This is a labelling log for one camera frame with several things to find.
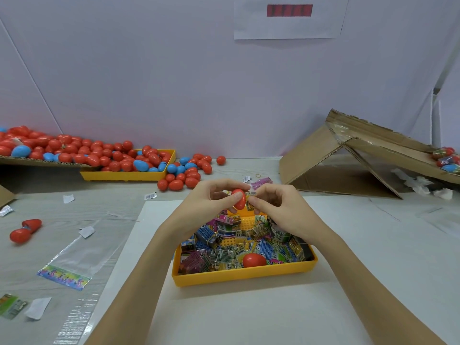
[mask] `hand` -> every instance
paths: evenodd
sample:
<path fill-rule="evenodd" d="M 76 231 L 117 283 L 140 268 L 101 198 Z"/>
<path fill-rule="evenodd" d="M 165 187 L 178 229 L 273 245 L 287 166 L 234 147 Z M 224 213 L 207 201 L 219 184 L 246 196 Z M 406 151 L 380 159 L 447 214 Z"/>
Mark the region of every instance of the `hand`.
<path fill-rule="evenodd" d="M 200 226 L 216 217 L 223 209 L 236 213 L 233 208 L 242 193 L 227 195 L 222 190 L 241 189 L 248 191 L 249 184 L 232 179 L 216 179 L 199 182 L 193 191 L 182 201 L 179 207 L 165 220 L 168 230 L 174 231 L 174 237 L 182 242 L 192 236 Z"/>
<path fill-rule="evenodd" d="M 268 214 L 283 230 L 314 246 L 330 230 L 292 185 L 264 184 L 247 201 L 255 214 Z"/>

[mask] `yellow plastic tray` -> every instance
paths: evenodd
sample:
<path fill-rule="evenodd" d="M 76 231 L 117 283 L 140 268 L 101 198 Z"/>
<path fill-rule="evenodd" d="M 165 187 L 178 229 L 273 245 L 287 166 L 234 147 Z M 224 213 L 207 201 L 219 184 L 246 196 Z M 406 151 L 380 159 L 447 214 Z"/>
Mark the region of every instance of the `yellow plastic tray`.
<path fill-rule="evenodd" d="M 171 154 L 171 159 L 168 162 L 168 166 L 176 161 L 176 150 L 158 150 L 166 151 Z M 81 176 L 84 180 L 124 180 L 127 181 L 147 181 L 155 182 L 166 177 L 166 168 L 163 172 L 101 172 L 96 169 L 88 169 L 80 171 Z"/>
<path fill-rule="evenodd" d="M 241 216 L 242 230 L 249 230 L 252 228 L 252 224 L 254 221 L 254 212 L 248 212 L 246 209 L 242 211 L 238 211 L 238 214 Z M 234 239 L 224 239 L 223 244 L 228 245 L 232 244 L 230 241 Z M 186 287 L 186 286 L 193 286 L 197 284 L 206 284 L 206 283 L 215 283 L 215 282 L 225 282 L 225 281 L 232 281 L 232 280 L 244 280 L 247 278 L 256 278 L 256 277 L 264 277 L 264 276 L 275 276 L 275 275 L 286 275 L 286 274 L 295 274 L 298 272 L 307 272 L 313 270 L 315 267 L 318 257 L 316 256 L 314 250 L 309 245 L 313 256 L 315 257 L 314 260 L 311 261 L 302 261 L 298 263 L 285 263 L 285 264 L 276 264 L 276 265 L 267 265 L 267 266 L 256 266 L 253 268 L 241 268 L 241 269 L 233 269 L 233 270 L 221 270 L 221 271 L 210 271 L 210 272 L 200 272 L 196 274 L 190 275 L 179 275 L 179 265 L 180 265 L 180 255 L 181 249 L 180 245 L 176 249 L 176 253 L 174 255 L 174 262 L 173 262 L 173 271 L 172 277 L 174 283 L 177 287 Z"/>

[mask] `forearm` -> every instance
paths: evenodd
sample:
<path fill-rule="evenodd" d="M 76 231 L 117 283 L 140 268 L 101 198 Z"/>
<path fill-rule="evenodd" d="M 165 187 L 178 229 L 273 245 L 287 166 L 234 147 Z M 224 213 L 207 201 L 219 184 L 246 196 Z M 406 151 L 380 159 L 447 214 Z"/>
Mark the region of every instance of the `forearm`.
<path fill-rule="evenodd" d="M 144 345 L 177 247 L 169 229 L 158 228 L 86 345 Z"/>
<path fill-rule="evenodd" d="M 327 230 L 317 248 L 375 344 L 445 344 L 371 274 L 342 238 Z"/>

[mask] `white wall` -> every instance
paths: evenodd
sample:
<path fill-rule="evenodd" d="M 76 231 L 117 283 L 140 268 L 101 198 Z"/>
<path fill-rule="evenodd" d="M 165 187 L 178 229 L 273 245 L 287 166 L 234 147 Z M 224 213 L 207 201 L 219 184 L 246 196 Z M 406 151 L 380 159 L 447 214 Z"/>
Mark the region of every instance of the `white wall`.
<path fill-rule="evenodd" d="M 65 133 L 227 157 L 280 155 L 331 108 L 420 135 L 459 11 L 350 0 L 337 39 L 234 41 L 232 0 L 0 0 Z"/>
<path fill-rule="evenodd" d="M 0 127 L 20 125 L 51 134 L 60 133 L 0 21 Z"/>
<path fill-rule="evenodd" d="M 460 57 L 457 57 L 436 100 L 441 111 L 441 145 L 460 151 Z"/>

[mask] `left hand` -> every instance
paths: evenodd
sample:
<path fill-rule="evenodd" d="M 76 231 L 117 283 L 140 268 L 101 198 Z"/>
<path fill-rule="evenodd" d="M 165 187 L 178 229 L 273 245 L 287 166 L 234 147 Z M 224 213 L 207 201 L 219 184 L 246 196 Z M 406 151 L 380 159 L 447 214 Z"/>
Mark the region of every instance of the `left hand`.
<path fill-rule="evenodd" d="M 227 195 L 222 190 L 241 189 L 248 191 L 251 188 L 232 179 L 216 179 L 199 182 L 192 192 L 182 201 L 176 210 L 165 220 L 164 224 L 173 234 L 174 239 L 182 242 L 190 238 L 200 226 L 216 217 L 223 209 L 236 213 L 233 208 L 242 197 L 241 192 Z"/>

